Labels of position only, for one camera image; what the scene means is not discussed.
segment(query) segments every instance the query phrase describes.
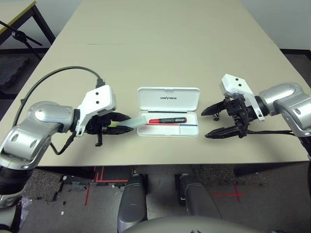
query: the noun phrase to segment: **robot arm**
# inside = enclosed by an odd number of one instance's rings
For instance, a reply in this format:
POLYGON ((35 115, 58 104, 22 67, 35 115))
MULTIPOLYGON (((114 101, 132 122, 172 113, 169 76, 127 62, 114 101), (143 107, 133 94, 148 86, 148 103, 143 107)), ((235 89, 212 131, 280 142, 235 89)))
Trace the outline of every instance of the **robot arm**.
POLYGON ((83 133, 102 136, 131 131, 132 128, 125 126, 109 127, 111 120, 130 118, 112 113, 115 109, 114 93, 108 85, 87 92, 78 109, 48 101, 30 107, 26 119, 9 132, 0 145, 0 230, 18 231, 24 186, 51 144, 52 135, 73 132, 57 153, 61 154, 75 136, 83 133))
POLYGON ((297 136, 308 154, 311 154, 311 97, 298 84, 281 83, 254 96, 244 79, 226 74, 220 86, 225 99, 208 107, 201 115, 214 115, 214 120, 219 120, 219 113, 226 109, 229 116, 233 117, 235 126, 215 129, 205 137, 227 138, 238 135, 242 138, 256 133, 291 134, 297 136), (263 122, 264 116, 268 114, 282 114, 291 131, 248 130, 251 121, 258 119, 263 122))

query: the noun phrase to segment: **blue line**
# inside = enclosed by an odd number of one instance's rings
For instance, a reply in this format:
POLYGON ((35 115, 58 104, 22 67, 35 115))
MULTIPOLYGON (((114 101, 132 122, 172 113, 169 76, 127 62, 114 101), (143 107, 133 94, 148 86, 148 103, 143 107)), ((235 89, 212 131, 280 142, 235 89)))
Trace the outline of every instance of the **blue line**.
POLYGON ((198 125, 180 124, 179 126, 198 126, 198 125))

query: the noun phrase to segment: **open case lid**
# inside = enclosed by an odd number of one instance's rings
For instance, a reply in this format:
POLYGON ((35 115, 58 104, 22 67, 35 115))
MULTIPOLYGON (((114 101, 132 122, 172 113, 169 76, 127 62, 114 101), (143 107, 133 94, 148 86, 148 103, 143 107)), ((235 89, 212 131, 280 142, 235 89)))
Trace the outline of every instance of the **open case lid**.
POLYGON ((148 111, 194 111, 200 97, 196 87, 140 87, 138 105, 148 111))

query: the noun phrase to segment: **black stand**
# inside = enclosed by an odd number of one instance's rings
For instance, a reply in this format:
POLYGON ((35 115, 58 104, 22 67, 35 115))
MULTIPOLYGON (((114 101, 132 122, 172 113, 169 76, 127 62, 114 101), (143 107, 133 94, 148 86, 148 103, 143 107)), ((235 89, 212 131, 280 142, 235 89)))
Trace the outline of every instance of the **black stand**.
POLYGON ((4 27, 10 29, 12 31, 12 37, 15 39, 15 40, 18 40, 22 43, 24 43, 35 55, 36 57, 41 60, 42 58, 39 56, 39 54, 34 50, 33 47, 31 47, 31 45, 27 42, 27 39, 36 43, 37 45, 39 46, 42 46, 41 43, 37 42, 36 40, 30 38, 29 36, 27 36, 25 33, 23 33, 22 31, 19 31, 15 28, 12 28, 11 26, 3 23, 2 21, 0 21, 0 24, 3 25, 4 27))

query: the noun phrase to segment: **tripod leg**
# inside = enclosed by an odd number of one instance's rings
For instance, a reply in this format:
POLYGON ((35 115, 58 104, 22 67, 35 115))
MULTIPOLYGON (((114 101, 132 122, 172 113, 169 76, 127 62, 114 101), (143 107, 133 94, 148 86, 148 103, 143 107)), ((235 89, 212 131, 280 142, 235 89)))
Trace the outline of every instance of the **tripod leg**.
POLYGON ((118 212, 118 232, 147 220, 146 193, 141 175, 135 174, 128 181, 122 194, 118 212))
POLYGON ((39 56, 39 54, 34 50, 33 47, 31 47, 31 45, 27 42, 27 41, 24 41, 24 44, 35 54, 35 56, 41 60, 42 58, 39 56))
POLYGON ((191 215, 221 218, 212 197, 196 177, 184 174, 179 179, 191 215))

